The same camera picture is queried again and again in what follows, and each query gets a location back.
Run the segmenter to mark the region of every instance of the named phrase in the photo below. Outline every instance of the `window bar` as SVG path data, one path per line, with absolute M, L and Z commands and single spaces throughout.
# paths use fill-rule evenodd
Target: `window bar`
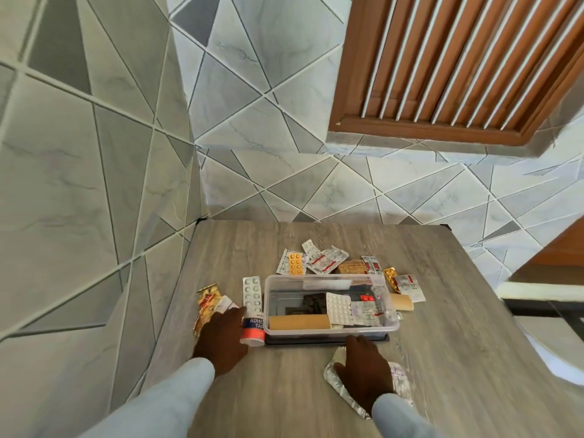
M 523 90 L 523 93 L 519 97 L 519 100 L 517 100 L 515 106 L 513 107 L 513 109 L 511 109 L 511 112 L 509 113 L 509 115 L 505 119 L 505 122 L 501 126 L 501 130 L 505 129 L 505 127 L 509 124 L 509 121 L 511 120 L 511 118 L 513 118 L 513 116 L 519 109 L 519 106 L 521 106 L 522 102 L 527 97 L 527 94 L 533 88 L 533 85 L 536 84 L 537 79 L 540 77 L 545 67 L 548 65 L 548 63 L 551 61 L 555 53 L 558 51 L 560 45 L 566 39 L 566 36 L 568 36 L 568 34 L 572 31 L 576 22 L 580 19 L 580 16 L 582 15 L 583 11 L 584 0 L 580 0 L 580 6 L 578 6 L 576 11 L 573 13 L 572 17 L 568 20 L 568 23 L 565 26 L 562 26 L 562 31 L 560 32 L 559 36 L 554 40 L 554 44 L 552 48 L 547 52 L 545 58 L 538 64 L 535 74 L 533 74 L 533 76 L 530 78 L 529 83 Z
M 422 45 L 420 46 L 420 50 L 418 51 L 418 55 L 416 56 L 416 61 L 413 64 L 412 73 L 409 76 L 408 84 L 405 88 L 404 96 L 399 103 L 398 113 L 395 116 L 395 120 L 399 121 L 402 112 L 404 111 L 405 102 L 408 99 L 408 94 L 410 89 L 412 88 L 413 79 L 416 76 L 416 72 L 418 71 L 418 66 L 420 65 L 420 61 L 422 60 L 422 56 L 424 55 L 424 50 L 426 50 L 426 45 L 428 44 L 428 40 L 430 39 L 430 33 L 434 28 L 434 23 L 436 22 L 436 18 L 438 17 L 438 11 L 440 10 L 440 6 L 442 6 L 443 0 L 436 0 L 436 4 L 434 5 L 434 11 L 432 11 L 432 16 L 430 17 L 430 22 L 428 23 L 428 28 L 426 29 L 426 34 L 424 35 L 424 39 L 422 41 Z
M 472 43 L 474 43 L 474 40 L 478 35 L 478 30 L 481 28 L 482 22 L 485 21 L 486 14 L 489 12 L 489 8 L 491 7 L 492 3 L 493 3 L 493 0 L 486 0 L 485 4 L 482 6 L 481 13 L 479 14 L 479 17 L 478 17 L 478 19 L 477 19 L 477 21 L 472 29 L 471 35 L 468 37 L 467 42 L 464 44 L 463 53 L 458 58 L 458 61 L 456 62 L 456 67 L 454 68 L 454 71 L 452 72 L 452 74 L 450 74 L 450 79 L 448 80 L 448 84 L 444 88 L 444 92 L 442 93 L 442 97 L 440 98 L 440 102 L 438 102 L 438 106 L 436 106 L 436 109 L 434 110 L 434 114 L 432 115 L 432 120 L 430 121 L 432 124 L 436 123 L 436 120 L 438 119 L 438 116 L 440 115 L 440 112 L 442 111 L 442 108 L 444 107 L 444 103 L 446 102 L 446 99 L 448 98 L 448 95 L 450 94 L 450 90 L 452 89 L 452 86 L 454 85 L 454 81 L 456 80 L 456 77 L 458 76 L 460 69 L 463 67 L 464 60 L 466 59 L 469 51 L 471 50 Z
M 363 104 L 363 109 L 361 110 L 361 118 L 365 118 L 367 113 L 367 106 L 369 105 L 369 100 L 371 99 L 371 92 L 373 91 L 373 85 L 375 84 L 375 77 L 377 76 L 377 69 L 379 69 L 379 63 L 381 62 L 381 56 L 383 55 L 383 49 L 385 48 L 385 42 L 387 41 L 387 34 L 390 31 L 391 20 L 394 17 L 395 6 L 398 0 L 391 0 L 390 11 L 387 13 L 387 19 L 385 20 L 385 27 L 383 29 L 383 35 L 381 36 L 381 43 L 379 43 L 379 49 L 377 50 L 377 56 L 375 58 L 375 64 L 373 65 L 373 71 L 371 73 L 371 78 L 369 79 L 369 86 L 367 87 L 367 95 L 365 95 L 365 103 Z
M 503 102 L 507 98 L 507 95 L 509 95 L 509 92 L 511 92 L 511 89 L 513 88 L 515 82 L 517 82 L 517 80 L 519 79 L 519 76 L 521 75 L 521 73 L 523 72 L 525 67 L 527 66 L 527 63 L 529 62 L 529 60 L 531 59 L 531 57 L 535 53 L 538 46 L 541 44 L 542 40 L 544 39 L 544 36 L 550 30 L 551 25 L 554 23 L 554 21 L 558 17 L 560 11 L 564 8 L 567 1 L 568 0 L 560 0 L 558 2 L 558 4 L 555 6 L 554 11 L 552 12 L 551 16 L 548 18 L 543 29 L 541 30 L 541 32 L 537 36 L 535 42 L 531 45 L 529 52 L 527 53 L 527 55 L 523 59 L 521 65 L 515 71 L 515 74 L 513 75 L 513 78 L 511 79 L 511 81 L 508 82 L 507 87 L 505 88 L 505 90 L 503 91 L 503 93 L 501 94 L 501 96 L 499 98 L 499 101 L 497 101 L 497 104 L 495 104 L 495 107 L 493 108 L 491 115 L 489 115 L 489 117 L 486 119 L 485 124 L 482 125 L 483 129 L 486 129 L 490 125 L 491 121 L 495 117 L 495 114 L 499 111 L 501 104 L 503 104 Z
M 379 118 L 383 118 L 383 114 L 385 113 L 385 108 L 387 107 L 387 102 L 390 100 L 391 88 L 394 87 L 395 78 L 398 75 L 399 65 L 401 64 L 402 58 L 404 57 L 405 46 L 408 43 L 409 33 L 412 31 L 413 21 L 416 18 L 416 12 L 418 11 L 419 5 L 420 5 L 420 0 L 414 0 L 412 12 L 410 13 L 409 19 L 408 19 L 408 25 L 406 26 L 404 37 L 403 37 L 401 45 L 399 47 L 398 57 L 395 59 L 394 68 L 391 71 L 390 83 L 387 86 L 387 91 L 385 92 L 385 98 L 383 100 L 381 112 L 379 113 Z
M 472 115 L 471 115 L 470 119 L 468 120 L 467 127 L 471 127 L 472 122 L 477 117 L 478 111 L 481 109 L 483 103 L 485 102 L 487 95 L 489 95 L 489 93 L 491 92 L 491 89 L 495 85 L 495 82 L 499 78 L 499 75 L 501 75 L 503 68 L 507 64 L 509 57 L 511 57 L 511 55 L 513 54 L 513 51 L 515 50 L 515 46 L 517 46 L 517 43 L 519 43 L 519 40 L 521 40 L 521 37 L 523 36 L 523 32 L 525 32 L 527 25 L 530 23 L 531 19 L 533 18 L 534 14 L 536 13 L 536 10 L 539 7 L 541 1 L 542 0 L 536 0 L 533 3 L 533 6 L 531 6 L 531 9 L 527 13 L 525 20 L 523 20 L 523 24 L 521 25 L 521 28 L 519 28 L 517 34 L 515 35 L 515 38 L 513 39 L 513 42 L 509 46 L 509 49 L 507 49 L 507 52 L 505 52 L 505 55 L 503 56 L 503 59 L 500 61 L 499 66 L 497 66 L 497 70 L 495 71 L 495 74 L 491 78 L 491 81 L 489 81 L 489 84 L 486 87 L 485 92 L 482 93 L 481 99 L 478 101 L 477 106 L 472 111 Z
M 454 18 L 452 26 L 450 27 L 450 31 L 448 32 L 448 36 L 446 37 L 446 41 L 444 42 L 444 46 L 442 47 L 442 51 L 440 52 L 440 56 L 438 57 L 438 61 L 436 62 L 436 65 L 434 66 L 434 70 L 432 71 L 432 75 L 430 76 L 430 79 L 428 80 L 428 82 L 426 84 L 426 88 L 424 89 L 424 94 L 422 95 L 422 99 L 420 100 L 420 104 L 418 104 L 418 110 L 416 111 L 416 116 L 413 118 L 414 123 L 417 123 L 418 119 L 420 118 L 420 114 L 422 113 L 422 109 L 424 107 L 424 104 L 426 103 L 428 95 L 430 94 L 430 89 L 432 88 L 432 86 L 434 84 L 434 80 L 436 79 L 436 76 L 438 75 L 438 70 L 440 69 L 440 66 L 442 65 L 442 61 L 444 60 L 444 57 L 446 56 L 446 51 L 448 50 L 448 46 L 450 45 L 450 41 L 452 40 L 452 37 L 454 36 L 454 31 L 456 31 L 456 28 L 458 27 L 458 22 L 460 21 L 460 19 L 463 16 L 464 8 L 466 7 L 467 2 L 468 2 L 468 0 L 462 0 L 462 2 L 460 3 L 460 6 L 458 6 L 458 12 L 456 13 L 456 17 Z
M 495 36 L 493 36 L 493 39 L 489 43 L 489 47 L 487 47 L 486 52 L 483 55 L 481 62 L 479 63 L 478 68 L 472 77 L 470 84 L 467 87 L 467 91 L 464 93 L 463 99 L 460 102 L 460 104 L 458 105 L 458 109 L 456 110 L 456 114 L 454 114 L 454 118 L 450 122 L 451 126 L 454 126 L 456 124 L 456 120 L 460 116 L 460 113 L 462 112 L 464 106 L 466 105 L 468 98 L 471 96 L 472 89 L 474 89 L 475 85 L 477 84 L 478 77 L 480 77 L 482 70 L 485 68 L 486 62 L 489 59 L 489 57 L 491 56 L 493 49 L 495 48 L 495 45 L 499 41 L 501 34 L 503 33 L 503 29 L 505 29 L 505 26 L 507 26 L 507 23 L 509 22 L 509 17 L 511 16 L 513 11 L 515 10 L 515 6 L 517 6 L 518 1 L 519 0 L 512 0 L 511 4 L 507 8 L 507 12 L 505 12 L 503 19 L 499 23 L 499 27 L 497 28 L 497 30 L 495 32 Z

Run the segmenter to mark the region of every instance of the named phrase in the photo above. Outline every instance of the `table top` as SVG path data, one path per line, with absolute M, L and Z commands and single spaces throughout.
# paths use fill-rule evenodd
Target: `table top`
M 202 221 L 196 228 L 144 388 L 192 353 L 199 288 L 241 303 L 241 279 L 275 273 L 308 240 L 414 275 L 426 302 L 404 313 L 382 355 L 401 364 L 418 412 L 446 437 L 575 438 L 582 419 L 452 233 L 441 226 Z M 189 436 L 380 436 L 322 373 L 336 346 L 265 346 L 218 378 Z

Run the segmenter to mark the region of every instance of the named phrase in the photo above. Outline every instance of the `adhesive tape roll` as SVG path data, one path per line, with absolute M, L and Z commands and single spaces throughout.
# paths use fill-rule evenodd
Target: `adhesive tape roll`
M 263 318 L 245 318 L 244 331 L 239 342 L 250 347 L 263 346 L 265 344 L 266 331 L 263 330 Z

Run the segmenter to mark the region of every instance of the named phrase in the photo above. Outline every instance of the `forearm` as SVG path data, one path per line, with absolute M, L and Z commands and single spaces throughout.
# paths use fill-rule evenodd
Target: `forearm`
M 384 438 L 440 438 L 442 435 L 403 399 L 385 394 L 373 404 L 372 417 Z
M 214 378 L 210 361 L 190 360 L 79 438 L 184 438 Z

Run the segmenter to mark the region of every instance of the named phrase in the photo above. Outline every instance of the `clear plastic box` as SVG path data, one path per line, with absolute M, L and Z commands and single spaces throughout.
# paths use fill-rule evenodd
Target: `clear plastic box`
M 380 302 L 383 315 L 380 326 L 359 326 L 339 329 L 306 329 L 297 331 L 274 331 L 270 329 L 270 316 L 286 315 L 285 309 L 300 307 L 304 295 L 333 292 L 356 294 L 366 285 Z M 372 339 L 383 339 L 388 332 L 399 329 L 397 313 L 393 307 L 390 291 L 381 275 L 271 275 L 264 285 L 264 330 L 275 339 L 339 338 L 348 335 L 365 335 Z

